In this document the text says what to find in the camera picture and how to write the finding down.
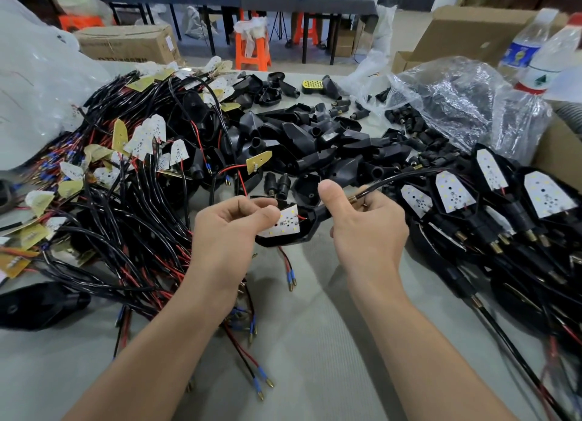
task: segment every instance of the table leg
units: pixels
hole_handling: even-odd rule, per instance
[[[178,40],[182,40],[182,35],[180,34],[180,27],[178,27],[178,20],[176,19],[176,12],[174,12],[174,4],[170,4],[170,12],[172,13],[172,20],[174,21],[174,27],[176,28],[176,36]]]
[[[302,64],[307,62],[307,32],[309,32],[309,13],[303,13],[303,57]]]
[[[140,9],[140,15],[142,15],[142,21],[143,21],[144,25],[147,25],[147,19],[145,18],[146,13],[144,12],[144,6],[141,4],[138,4],[137,8]]]
[[[115,24],[121,25],[121,21],[119,20],[119,15],[117,14],[117,10],[115,9],[115,5],[112,2],[110,2],[109,6],[111,7],[111,11],[113,12],[113,20],[115,21]]]
[[[145,9],[147,10],[147,15],[149,16],[149,21],[151,22],[151,25],[155,25],[156,23],[154,22],[154,16],[151,14],[151,8],[149,7],[149,4],[145,5]]]
[[[331,47],[331,60],[329,61],[330,65],[333,65],[333,61],[335,60],[335,49],[338,46],[338,33],[339,33],[339,23],[342,20],[342,15],[339,14],[335,21],[335,27],[333,28],[333,44]]]
[[[204,5],[204,20],[206,22],[206,30],[208,30],[208,42],[210,42],[210,52],[213,56],[216,56],[216,50],[214,49],[214,38],[212,37],[212,25],[210,24],[210,15],[208,14],[208,6]]]

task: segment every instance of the electrical component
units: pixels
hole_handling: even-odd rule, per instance
[[[287,200],[287,194],[291,188],[291,179],[287,174],[280,176],[279,181],[277,181],[277,199]]]

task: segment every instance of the plastic bottle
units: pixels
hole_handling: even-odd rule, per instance
[[[533,94],[545,93],[554,78],[571,65],[581,35],[582,13],[574,13],[567,25],[537,51],[515,88]]]
[[[555,8],[542,8],[513,39],[498,66],[498,71],[507,81],[517,83],[520,71],[527,68],[534,54],[548,40],[549,29],[557,13]]]

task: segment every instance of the white table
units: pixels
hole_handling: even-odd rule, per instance
[[[127,64],[121,67],[117,70],[123,71]],[[266,77],[266,73],[257,74]],[[286,81],[300,87],[304,79],[320,78],[288,74]],[[302,95],[299,101],[309,105],[330,102],[318,95]],[[274,108],[286,108],[296,102],[284,96]],[[371,117],[364,119],[363,131],[381,135],[386,126],[376,121]],[[254,192],[262,190],[261,182]],[[223,200],[231,192],[232,187],[223,186],[217,197]],[[191,206],[200,209],[206,203],[207,193],[199,191]],[[258,337],[250,351],[275,382],[274,389],[264,386],[265,401],[258,401],[236,351],[217,332],[196,368],[195,390],[184,396],[175,419],[406,419],[374,341],[348,295],[345,273],[328,234],[331,225],[331,220],[324,223],[312,241],[285,248],[297,277],[292,293],[287,288],[280,255],[274,248],[256,248],[258,256],[253,260],[248,279],[258,315]],[[422,256],[409,246],[400,264],[404,287],[412,302],[518,418],[544,419],[541,404],[476,314],[418,260]],[[35,275],[23,274],[4,285],[0,292],[38,280]],[[482,296],[491,303],[486,295]],[[119,305],[93,299],[87,310],[53,328],[35,333],[0,330],[0,418],[3,421],[60,418],[109,365],[117,336],[113,325],[118,312]],[[526,334],[503,312],[497,313],[497,319],[539,374],[545,363],[541,341]],[[135,315],[133,333],[144,323]],[[549,380],[547,385],[552,389]],[[565,395],[554,395],[565,407],[570,407]]]

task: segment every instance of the open cardboard box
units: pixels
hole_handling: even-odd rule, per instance
[[[81,53],[97,60],[183,64],[169,25],[89,27],[75,33]]]
[[[503,8],[440,7],[416,49],[396,52],[392,72],[447,56],[465,56],[496,67],[513,38],[536,14]],[[566,22],[567,15],[558,14],[552,32]],[[557,115],[542,136],[532,165],[582,192],[582,142]]]
[[[458,7],[445,5],[433,12],[433,20],[413,52],[396,52],[392,72],[400,73],[440,57],[465,56],[496,67],[513,38],[535,18],[531,10]],[[560,13],[552,34],[566,25]]]

